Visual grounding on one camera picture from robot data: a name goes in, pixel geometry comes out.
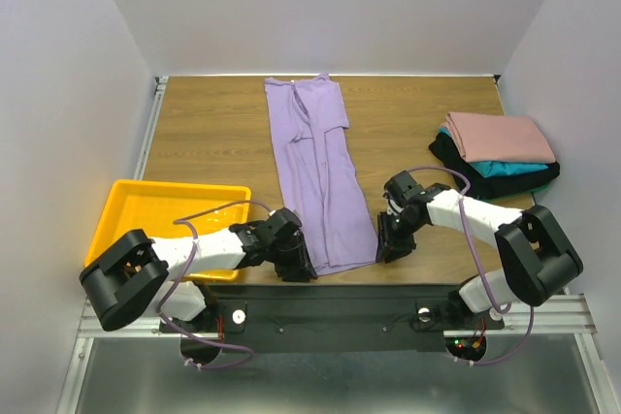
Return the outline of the purple t shirt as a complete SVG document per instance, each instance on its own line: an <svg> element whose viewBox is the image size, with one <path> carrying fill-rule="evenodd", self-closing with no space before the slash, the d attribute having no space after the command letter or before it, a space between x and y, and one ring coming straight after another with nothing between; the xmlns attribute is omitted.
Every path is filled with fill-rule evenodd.
<svg viewBox="0 0 621 414"><path fill-rule="evenodd" d="M268 78L265 92L281 196L302 222L315 271L374 263L377 234L348 152L339 84L327 75Z"/></svg>

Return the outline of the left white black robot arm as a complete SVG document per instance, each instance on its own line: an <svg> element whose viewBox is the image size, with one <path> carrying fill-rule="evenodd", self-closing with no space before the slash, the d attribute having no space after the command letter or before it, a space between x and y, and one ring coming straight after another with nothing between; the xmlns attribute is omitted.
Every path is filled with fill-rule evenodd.
<svg viewBox="0 0 621 414"><path fill-rule="evenodd" d="M142 229L126 232L86 266L80 283L107 332L122 329L147 311L163 284L177 287L199 271L236 271L274 265L285 282L317 278L302 231L290 209L273 210L264 220L237 223L200 235L192 223L199 214L177 220L187 237L155 238Z"/></svg>

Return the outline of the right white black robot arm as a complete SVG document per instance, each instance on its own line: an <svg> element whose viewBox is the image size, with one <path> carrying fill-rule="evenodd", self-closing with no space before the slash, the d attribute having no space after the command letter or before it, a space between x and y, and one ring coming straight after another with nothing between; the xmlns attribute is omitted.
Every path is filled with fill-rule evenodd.
<svg viewBox="0 0 621 414"><path fill-rule="evenodd" d="M496 248L501 261L500 269L485 271L474 255L476 276L450 293L447 303L420 306L422 324L446 321L468 327L489 310L503 316L514 303L536 308L583 273L581 258L546 207L495 206L441 183L424 187L409 171L392 176L383 197L387 209L377 216L378 262L412 253L414 235L425 226L460 232L469 247L480 239Z"/></svg>

